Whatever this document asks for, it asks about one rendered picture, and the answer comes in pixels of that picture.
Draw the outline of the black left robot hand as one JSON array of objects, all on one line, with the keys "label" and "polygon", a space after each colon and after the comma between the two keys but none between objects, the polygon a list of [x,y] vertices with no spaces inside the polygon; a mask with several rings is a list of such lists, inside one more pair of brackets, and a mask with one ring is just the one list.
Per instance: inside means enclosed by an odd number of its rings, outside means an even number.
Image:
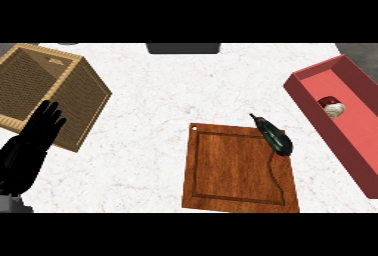
[{"label": "black left robot hand", "polygon": [[58,103],[45,100],[21,133],[0,148],[0,195],[19,196],[31,188],[67,119]]}]

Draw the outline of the brown cardboard box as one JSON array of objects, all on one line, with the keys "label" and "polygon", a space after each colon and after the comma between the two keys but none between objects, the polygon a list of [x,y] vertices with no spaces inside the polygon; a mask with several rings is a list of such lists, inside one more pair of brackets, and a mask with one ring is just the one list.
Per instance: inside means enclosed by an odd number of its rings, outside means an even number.
[{"label": "brown cardboard box", "polygon": [[45,100],[67,123],[53,144],[77,152],[111,97],[86,58],[18,43],[0,57],[0,127],[19,133]]}]

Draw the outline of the dark grey appliance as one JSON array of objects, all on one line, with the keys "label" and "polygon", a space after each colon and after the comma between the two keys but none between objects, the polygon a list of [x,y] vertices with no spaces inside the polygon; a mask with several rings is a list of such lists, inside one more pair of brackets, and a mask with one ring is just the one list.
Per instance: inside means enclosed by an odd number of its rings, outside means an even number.
[{"label": "dark grey appliance", "polygon": [[217,54],[219,43],[148,43],[151,54]]}]

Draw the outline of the red rectangular box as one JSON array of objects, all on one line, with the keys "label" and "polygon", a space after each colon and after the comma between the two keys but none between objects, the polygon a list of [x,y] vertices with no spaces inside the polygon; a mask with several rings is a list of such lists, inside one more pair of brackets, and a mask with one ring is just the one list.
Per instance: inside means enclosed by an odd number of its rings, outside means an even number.
[{"label": "red rectangular box", "polygon": [[[294,72],[284,88],[365,196],[378,199],[378,84],[346,55]],[[318,101],[346,105],[331,118]]]}]

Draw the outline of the brown wooden cutting board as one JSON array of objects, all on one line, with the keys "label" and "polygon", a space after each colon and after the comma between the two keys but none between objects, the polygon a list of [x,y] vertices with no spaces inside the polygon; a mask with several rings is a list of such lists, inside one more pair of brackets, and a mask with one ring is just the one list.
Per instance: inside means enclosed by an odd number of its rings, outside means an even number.
[{"label": "brown wooden cutting board", "polygon": [[189,125],[182,206],[257,213],[300,211],[291,159],[256,128]]}]

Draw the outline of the grey flat object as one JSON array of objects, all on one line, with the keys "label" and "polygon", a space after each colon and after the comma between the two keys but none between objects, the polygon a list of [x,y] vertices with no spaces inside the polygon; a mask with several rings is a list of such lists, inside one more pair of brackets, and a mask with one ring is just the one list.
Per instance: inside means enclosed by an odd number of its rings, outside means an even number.
[{"label": "grey flat object", "polygon": [[337,43],[337,48],[378,83],[378,43]]}]

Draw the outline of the dark green eggplant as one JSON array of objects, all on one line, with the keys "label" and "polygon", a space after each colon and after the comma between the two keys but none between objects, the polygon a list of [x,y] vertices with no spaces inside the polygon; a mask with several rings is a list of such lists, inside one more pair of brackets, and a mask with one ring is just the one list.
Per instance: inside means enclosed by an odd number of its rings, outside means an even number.
[{"label": "dark green eggplant", "polygon": [[257,117],[254,114],[250,114],[250,116],[276,154],[279,156],[290,156],[294,149],[290,137],[263,117]]}]

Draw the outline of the white frosted red cupcake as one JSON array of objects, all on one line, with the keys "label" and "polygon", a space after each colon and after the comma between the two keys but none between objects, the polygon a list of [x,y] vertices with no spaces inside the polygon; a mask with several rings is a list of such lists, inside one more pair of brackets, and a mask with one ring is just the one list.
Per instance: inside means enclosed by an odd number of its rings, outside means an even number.
[{"label": "white frosted red cupcake", "polygon": [[346,105],[334,96],[324,97],[318,103],[331,118],[337,118],[346,111]]}]

